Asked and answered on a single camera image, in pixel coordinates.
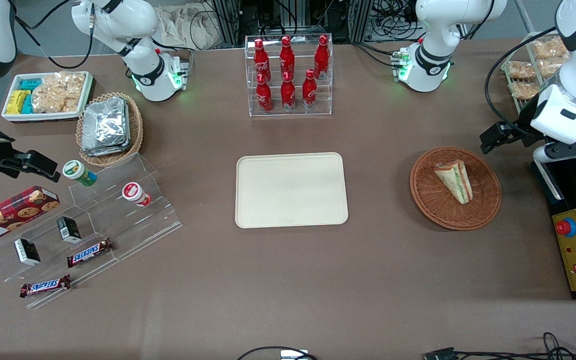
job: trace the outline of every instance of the wicker basket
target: wicker basket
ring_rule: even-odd
[[[132,146],[127,151],[109,153],[108,155],[101,156],[88,156],[83,151],[79,151],[81,158],[93,166],[108,167],[116,162],[130,157],[130,155],[133,155],[139,151],[139,148],[142,146],[142,141],[144,140],[144,123],[142,122],[142,114],[139,112],[135,101],[132,100],[130,96],[126,95],[125,93],[117,92],[105,93],[92,99],[90,103],[100,103],[101,101],[109,100],[114,96],[117,96],[117,98],[122,98],[128,103],[128,118],[130,121],[130,139],[132,139]],[[82,112],[79,114],[79,119],[77,120],[77,133],[75,134],[77,144],[80,148],[82,147],[83,121],[84,114]]]
[[[463,160],[473,199],[463,205],[433,170],[436,164]],[[444,146],[427,151],[410,171],[410,191],[425,216],[451,230],[475,230],[489,223],[501,206],[501,186],[482,158],[463,148]]]

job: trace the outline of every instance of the red bottle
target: red bottle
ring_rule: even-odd
[[[285,71],[282,73],[283,82],[281,84],[281,105],[286,112],[294,112],[297,109],[295,100],[295,85],[293,84],[292,73]]]
[[[328,78],[330,50],[328,48],[328,36],[319,37],[319,46],[315,50],[315,78],[324,80]]]
[[[256,75],[256,100],[259,102],[261,114],[270,114],[273,109],[273,100],[270,94],[270,86],[266,84],[266,76],[263,73]]]
[[[266,82],[270,82],[270,60],[264,50],[264,42],[260,38],[254,40],[254,70],[258,74],[263,74]]]
[[[281,52],[279,52],[279,64],[281,66],[281,73],[291,73],[295,76],[295,53],[290,46],[290,36],[281,38]]]
[[[306,110],[315,109],[315,99],[317,98],[317,81],[315,81],[315,70],[306,70],[306,80],[303,82],[302,96],[303,108]]]

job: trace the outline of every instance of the red box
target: red box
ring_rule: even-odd
[[[59,197],[37,185],[0,203],[0,237],[59,207]]]

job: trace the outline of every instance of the clear acrylic shelf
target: clear acrylic shelf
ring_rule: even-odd
[[[327,78],[317,80],[317,99],[315,108],[304,109],[302,105],[302,85],[306,80],[306,70],[315,66],[315,50],[319,45],[322,34],[297,34],[290,35],[292,51],[295,57],[294,80],[292,83],[296,89],[297,109],[286,112],[282,107],[280,88],[282,85],[281,70],[279,67],[279,52],[282,49],[281,38],[284,35],[246,36],[246,87],[248,93],[248,110],[251,117],[257,116],[315,116],[332,114],[332,82],[333,82],[333,46],[332,34],[325,34],[330,39],[328,48],[330,59]],[[263,114],[259,109],[257,100],[257,71],[255,70],[255,39],[263,39],[263,47],[270,60],[270,93],[272,95],[273,109],[270,114]]]
[[[0,241],[0,271],[4,281],[15,284],[17,289],[25,283],[39,283],[62,278],[70,274],[71,290],[109,267],[141,251],[158,239],[181,227],[175,210],[162,196],[153,177],[155,168],[139,153],[98,171],[93,186],[75,184],[70,187],[73,205],[57,208],[52,216],[41,222],[30,223],[30,230],[19,233],[14,239]],[[123,198],[121,191],[128,182],[139,183],[150,194],[152,201],[139,207]],[[74,219],[82,240],[78,243],[63,241],[57,228],[58,217]],[[35,266],[22,264],[13,241],[26,239],[34,243],[41,262]],[[113,249],[99,253],[68,268],[66,257],[75,255],[94,244],[108,239]],[[62,294],[60,289],[23,299],[29,309],[39,308]]]

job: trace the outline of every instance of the brown tablecloth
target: brown tablecloth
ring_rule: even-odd
[[[281,345],[321,360],[416,360],[448,346],[541,351],[544,331],[576,346],[576,301],[529,149],[515,143],[483,157],[503,200],[481,230],[445,230],[410,195],[409,171],[425,150],[480,152],[479,134],[497,121],[484,78],[514,44],[463,41],[432,93],[411,91],[386,66],[336,46],[332,116],[293,119],[248,116],[242,50],[197,52],[188,89],[160,103],[139,95],[118,56],[90,57],[82,69],[97,80],[95,95],[119,91],[137,101],[141,153],[183,227],[40,310],[26,310],[18,284],[0,276],[0,359],[217,360]],[[39,57],[21,57],[13,69],[56,70]],[[501,75],[491,95],[516,112]],[[78,157],[74,122],[0,119],[0,129],[19,150],[60,164]],[[327,151],[343,157],[345,224],[237,227],[240,157]],[[0,174],[0,201],[33,184],[65,198],[72,182]]]

